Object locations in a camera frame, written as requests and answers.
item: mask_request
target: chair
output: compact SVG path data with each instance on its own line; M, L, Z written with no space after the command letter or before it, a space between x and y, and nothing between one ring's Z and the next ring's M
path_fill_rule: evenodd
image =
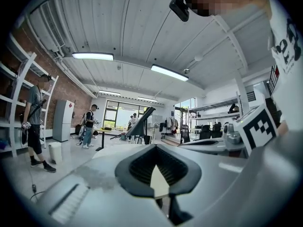
M221 137L221 127L219 124L215 124L213 127L212 138L220 138Z
M184 139L184 143L190 142L189 128L188 128L188 125L186 125L186 124L182 125L182 135L181 135L181 137Z
M200 137L199 137L200 140L209 139L211 137L212 133L211 133L209 127L210 127L209 125L202 126L202 130L201 130Z

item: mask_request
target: gray floor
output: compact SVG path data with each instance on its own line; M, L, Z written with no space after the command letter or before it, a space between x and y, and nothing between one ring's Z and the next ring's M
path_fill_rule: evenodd
M105 148L117 145L117 144L127 144L127 141L119 140L119 138L110 140L112 136L105 136L104 145ZM52 164L50 162L50 155L48 148L44 149L42 147L43 155L48 163L55 167L57 171L55 173L49 173L44 171L43 166L30 167L30 158L25 150L24 153L18 154L18 157L7 157L2 159L6 173L11 180L11 184L15 187L16 191L20 192L27 198L33 196L32 191L32 180L36 185L37 192L42 192L51 187L54 183L59 181L61 178L65 177L69 172L76 169L83 163L92 159L96 153L96 148L101 146L102 137L99 136L97 139L92 139L92 144L94 147L89 149L82 149L81 146L76 144L79 142L75 139L70 139L69 141L62 143L62 158L63 161L59 164ZM41 194L32 198L32 201L35 202ZM162 210L165 214L169 212L169 198L163 198L163 207Z

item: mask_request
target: white refrigerator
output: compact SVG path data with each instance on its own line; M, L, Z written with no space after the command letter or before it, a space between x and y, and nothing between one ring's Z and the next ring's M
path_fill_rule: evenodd
M68 100L58 100L53 117L53 139L66 141L70 139L71 117L75 103Z

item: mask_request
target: black sneaker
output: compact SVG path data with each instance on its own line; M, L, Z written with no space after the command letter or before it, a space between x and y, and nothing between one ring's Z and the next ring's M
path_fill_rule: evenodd
M30 163L30 167L35 167L41 165L41 161L37 161L36 159Z
M51 173L56 172L56 168L53 168L52 166L50 166L48 164L44 167L44 170L47 172L51 172Z

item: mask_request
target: red brick wall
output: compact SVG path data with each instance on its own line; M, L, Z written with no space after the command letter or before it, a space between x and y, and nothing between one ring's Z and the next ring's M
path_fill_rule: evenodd
M21 47L26 52L34 52L37 54L35 61L48 73L50 73L54 78L58 75L58 81L53 90L53 95L49 104L46 128L53 128L53 116L56 107L56 102L58 99L69 100L75 102L74 112L75 117L71 121L71 126L75 127L81 120L83 114L89 110L92 98L84 93L76 84L74 84L53 62L53 60L44 52L40 45L36 42L34 36L32 35L27 23L23 23L18 29L12 31L13 36ZM4 50L0 54L0 61L7 67L17 71L20 66L20 62L8 51ZM32 71L28 71L26 75L26 80L32 84L37 84L38 76ZM0 94L4 95L9 84L10 79L5 75L0 74ZM19 100L26 100L28 89L22 87L19 93ZM6 105L9 103L0 100L0 117L4 117ZM16 119L18 118L19 112L23 111L24 107L17 106L16 109Z

